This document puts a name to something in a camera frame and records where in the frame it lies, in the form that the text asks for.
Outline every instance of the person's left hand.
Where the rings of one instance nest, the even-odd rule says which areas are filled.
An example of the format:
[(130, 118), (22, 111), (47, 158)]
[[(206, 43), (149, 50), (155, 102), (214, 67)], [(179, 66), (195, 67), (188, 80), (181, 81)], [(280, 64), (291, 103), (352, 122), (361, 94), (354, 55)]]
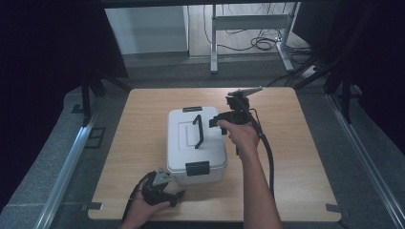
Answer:
[(161, 211), (170, 206), (170, 202), (162, 202), (156, 205), (149, 205), (145, 199), (143, 199), (141, 190), (143, 183), (139, 186), (139, 189), (132, 201), (131, 207), (128, 211), (125, 221), (119, 227), (120, 229), (136, 229), (143, 225), (153, 214)]

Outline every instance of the white box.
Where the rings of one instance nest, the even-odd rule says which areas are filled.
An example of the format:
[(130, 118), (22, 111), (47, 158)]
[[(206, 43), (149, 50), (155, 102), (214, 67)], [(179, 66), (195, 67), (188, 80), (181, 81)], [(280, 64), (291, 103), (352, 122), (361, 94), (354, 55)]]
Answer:
[(179, 185), (218, 181), (224, 176), (227, 158), (222, 131), (218, 127), (209, 128), (209, 119), (215, 115), (218, 111), (214, 107), (184, 108), (169, 113), (167, 170)]

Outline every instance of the gray floor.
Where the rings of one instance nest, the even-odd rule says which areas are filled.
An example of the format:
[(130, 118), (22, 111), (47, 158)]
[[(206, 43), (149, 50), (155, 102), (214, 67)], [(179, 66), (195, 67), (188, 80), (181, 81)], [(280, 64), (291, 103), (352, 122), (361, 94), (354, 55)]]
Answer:
[[(220, 58), (219, 73), (209, 73), (209, 59), (184, 56), (149, 56), (139, 60), (125, 56), (130, 78), (122, 79), (133, 88), (198, 88), (265, 86), (285, 74), (278, 55)], [(325, 167), (331, 188), (342, 211), (340, 222), (284, 222), (285, 228), (395, 228), (383, 201), (375, 191), (348, 137), (343, 132), (327, 96), (325, 78), (297, 91), (311, 134)], [(101, 100), (94, 128), (105, 128), (98, 149), (85, 149), (77, 163), (52, 228), (117, 228), (118, 220), (91, 220), (82, 206), (91, 202), (106, 156), (114, 138), (127, 93), (103, 81), (107, 95)], [(274, 86), (283, 86), (278, 81)], [(80, 89), (66, 95), (64, 111), (37, 161), (33, 164), (10, 203), (3, 209), (0, 228), (32, 228), (52, 190), (60, 168), (72, 147), (82, 122), (73, 114), (81, 103)], [(356, 100), (351, 104), (352, 126), (369, 150), (376, 167), (405, 204), (405, 157), (367, 117)], [(88, 145), (95, 143), (88, 140)], [(148, 223), (145, 228), (242, 228), (240, 223)]]

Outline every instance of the person's right hand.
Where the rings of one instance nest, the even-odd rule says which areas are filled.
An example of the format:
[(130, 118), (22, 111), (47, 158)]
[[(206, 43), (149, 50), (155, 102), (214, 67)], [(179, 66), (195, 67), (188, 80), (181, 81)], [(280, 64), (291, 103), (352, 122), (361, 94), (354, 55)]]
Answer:
[(257, 156), (259, 137), (251, 123), (235, 125), (226, 120), (219, 120), (217, 125), (229, 131), (229, 138), (238, 147), (241, 160), (249, 156)]

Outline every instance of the wall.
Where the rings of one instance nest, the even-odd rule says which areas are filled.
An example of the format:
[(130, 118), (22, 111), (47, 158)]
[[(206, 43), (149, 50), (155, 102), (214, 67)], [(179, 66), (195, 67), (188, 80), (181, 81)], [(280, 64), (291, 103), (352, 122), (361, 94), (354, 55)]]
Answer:
[(107, 9), (106, 13), (121, 54), (188, 50), (186, 7)]

